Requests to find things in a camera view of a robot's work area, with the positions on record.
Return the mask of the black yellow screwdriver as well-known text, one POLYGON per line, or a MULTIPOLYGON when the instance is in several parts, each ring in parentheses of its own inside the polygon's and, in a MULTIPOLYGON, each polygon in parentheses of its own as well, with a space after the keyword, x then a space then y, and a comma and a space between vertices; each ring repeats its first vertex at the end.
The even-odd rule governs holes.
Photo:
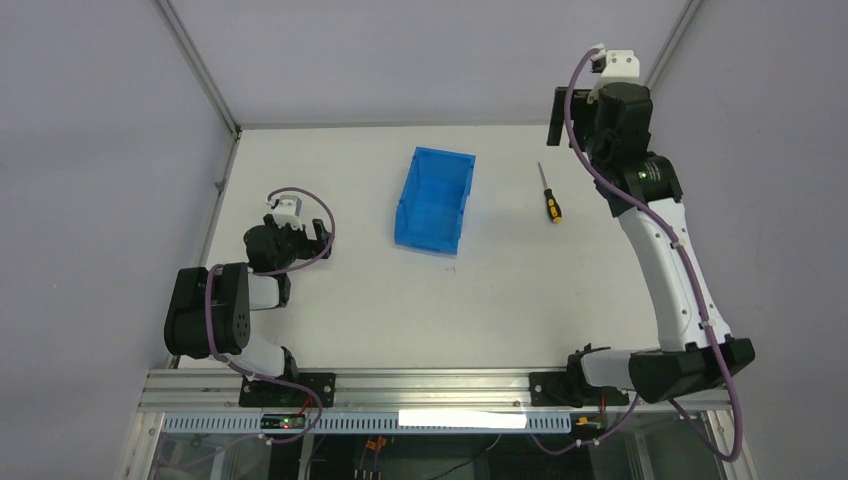
POLYGON ((549 219, 554 224, 560 223, 563 219, 562 210, 549 186, 543 165, 540 162, 537 163, 537 168, 543 186, 543 195, 546 200, 546 208, 549 219))

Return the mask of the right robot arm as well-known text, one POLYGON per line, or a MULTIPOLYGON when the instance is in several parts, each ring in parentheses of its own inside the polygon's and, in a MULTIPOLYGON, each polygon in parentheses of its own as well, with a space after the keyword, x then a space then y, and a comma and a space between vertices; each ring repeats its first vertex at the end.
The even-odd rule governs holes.
POLYGON ((753 362, 706 287, 689 234, 682 189, 671 162, 649 148, 653 102, 648 88, 611 83, 554 94, 547 143, 569 144, 588 159, 597 191, 636 254, 657 321, 648 350, 586 346, 568 358, 563 390, 580 405, 598 392, 630 390, 648 403, 727 386, 753 362))

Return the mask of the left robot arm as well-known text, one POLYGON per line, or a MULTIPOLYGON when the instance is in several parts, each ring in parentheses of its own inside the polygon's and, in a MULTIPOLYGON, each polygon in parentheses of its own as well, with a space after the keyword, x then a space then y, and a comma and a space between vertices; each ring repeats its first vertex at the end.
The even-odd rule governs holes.
POLYGON ((303 226, 281 224, 273 215, 243 235, 247 261, 178 272, 164 324, 169 353, 193 359, 211 357, 249 378, 299 381, 293 354, 252 332, 253 312, 289 303, 289 269, 298 260, 326 259, 331 233, 320 219, 315 236, 303 226))

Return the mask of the blue plastic bin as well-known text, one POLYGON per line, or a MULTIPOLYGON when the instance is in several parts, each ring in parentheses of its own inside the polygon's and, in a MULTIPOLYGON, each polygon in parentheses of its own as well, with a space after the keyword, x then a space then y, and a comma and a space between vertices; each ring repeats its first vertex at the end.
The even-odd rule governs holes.
POLYGON ((397 245, 455 256, 476 157, 418 146, 400 195, 394 224, 397 245))

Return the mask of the green circuit board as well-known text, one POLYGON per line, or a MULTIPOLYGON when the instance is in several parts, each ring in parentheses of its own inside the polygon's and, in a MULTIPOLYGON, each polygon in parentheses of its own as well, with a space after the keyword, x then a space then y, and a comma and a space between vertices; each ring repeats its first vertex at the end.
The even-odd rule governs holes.
POLYGON ((307 426, 304 414, 264 414, 260 419, 263 431, 303 430, 307 426))

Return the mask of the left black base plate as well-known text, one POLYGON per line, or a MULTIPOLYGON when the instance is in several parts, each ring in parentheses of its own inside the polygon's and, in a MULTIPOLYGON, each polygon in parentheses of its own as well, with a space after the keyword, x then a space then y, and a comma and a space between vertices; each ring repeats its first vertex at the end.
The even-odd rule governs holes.
MULTIPOLYGON (((313 391, 324 408, 333 407, 337 375, 331 372, 300 373, 300 385, 313 391)), ((267 381, 242 381, 238 405, 242 408, 301 407, 309 398, 306 392, 267 381)))

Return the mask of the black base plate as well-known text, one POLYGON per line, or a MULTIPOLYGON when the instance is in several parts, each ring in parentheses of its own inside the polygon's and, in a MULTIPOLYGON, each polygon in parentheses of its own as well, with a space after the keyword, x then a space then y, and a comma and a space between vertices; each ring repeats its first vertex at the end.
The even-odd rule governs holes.
POLYGON ((537 371, 528 375, 531 404, 534 407, 567 406, 574 408, 626 406, 627 393, 615 387, 595 387, 580 373, 565 370, 537 371))
MULTIPOLYGON (((324 408, 333 407, 337 375, 331 372, 300 373, 300 385, 313 391, 324 408)), ((242 381, 238 405, 242 408, 301 407, 309 398, 306 392, 267 381, 242 381)))

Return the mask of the aluminium front rail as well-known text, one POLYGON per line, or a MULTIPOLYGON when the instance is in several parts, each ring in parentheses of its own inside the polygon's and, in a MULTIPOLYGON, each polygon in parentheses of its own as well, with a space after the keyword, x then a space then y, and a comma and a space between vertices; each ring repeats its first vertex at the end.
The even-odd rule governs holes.
MULTIPOLYGON (((491 412, 586 411, 543 404, 546 386, 531 381, 530 369, 339 369, 327 381, 307 385, 327 413, 391 413, 405 409, 463 409, 491 412)), ((254 386, 223 368, 151 370, 141 412, 240 412, 239 400, 254 386)))

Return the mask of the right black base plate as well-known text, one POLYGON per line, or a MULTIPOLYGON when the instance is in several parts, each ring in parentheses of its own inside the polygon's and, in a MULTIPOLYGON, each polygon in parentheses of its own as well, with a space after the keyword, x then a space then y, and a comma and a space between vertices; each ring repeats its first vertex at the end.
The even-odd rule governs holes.
POLYGON ((627 393, 615 387, 595 387, 580 373, 565 370, 537 371, 528 375, 531 404, 534 407, 567 406, 574 408, 626 406, 627 393))

